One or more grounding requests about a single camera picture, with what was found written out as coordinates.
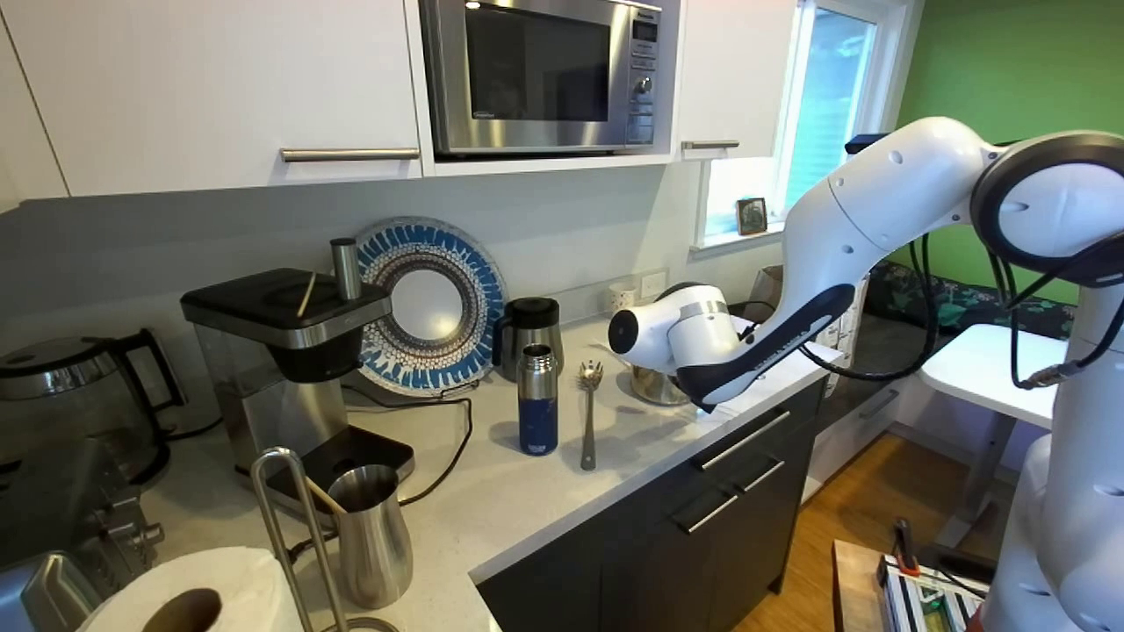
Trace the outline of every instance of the wooden floor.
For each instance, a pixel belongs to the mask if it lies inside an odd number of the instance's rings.
[[[908,519],[923,548],[955,508],[961,481],[961,464],[881,435],[799,508],[784,590],[770,593],[734,632],[831,632],[831,542],[892,550],[892,523]],[[1009,496],[996,489],[996,508],[960,550],[996,555]]]

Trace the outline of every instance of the coffee maker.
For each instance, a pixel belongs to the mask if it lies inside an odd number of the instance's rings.
[[[245,475],[270,445],[299,454],[311,481],[359,459],[409,459],[406,445],[344,417],[340,377],[359,370],[360,328],[391,311],[382,289],[349,273],[263,269],[186,293],[180,307],[197,324],[235,472]]]

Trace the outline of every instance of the kitchen counter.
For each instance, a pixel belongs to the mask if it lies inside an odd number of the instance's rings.
[[[820,370],[789,355],[731,405],[703,413],[695,406],[648,406],[628,396],[628,370],[603,346],[603,324],[562,334],[566,372],[558,383],[558,449],[526,458],[517,445],[517,386],[493,377],[469,389],[473,435],[457,472],[421,502],[402,507],[414,550],[409,590],[375,610],[394,629],[497,629],[473,584],[493,579],[576,523],[648,486],[663,472],[718,441],[772,405],[799,392]],[[576,364],[603,363],[593,396],[596,472],[579,472],[583,389]],[[399,438],[414,449],[414,475],[399,497],[428,489],[463,435],[463,406],[352,406],[352,424]],[[145,492],[145,508],[164,527],[160,558],[216,545],[263,545],[265,529],[248,481],[231,475],[226,433],[180,441],[164,476]]]

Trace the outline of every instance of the white cabinet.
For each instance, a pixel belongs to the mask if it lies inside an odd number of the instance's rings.
[[[796,0],[682,0],[682,159],[772,155]]]
[[[416,174],[402,5],[2,0],[2,15],[65,186],[93,198]]]
[[[65,186],[10,37],[0,33],[0,211],[36,198],[65,198]]]

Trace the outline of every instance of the plate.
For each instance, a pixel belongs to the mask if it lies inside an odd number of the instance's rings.
[[[493,370],[502,282],[457,226],[394,219],[353,240],[360,282],[391,293],[391,311],[360,329],[359,372],[399,396],[436,396]]]

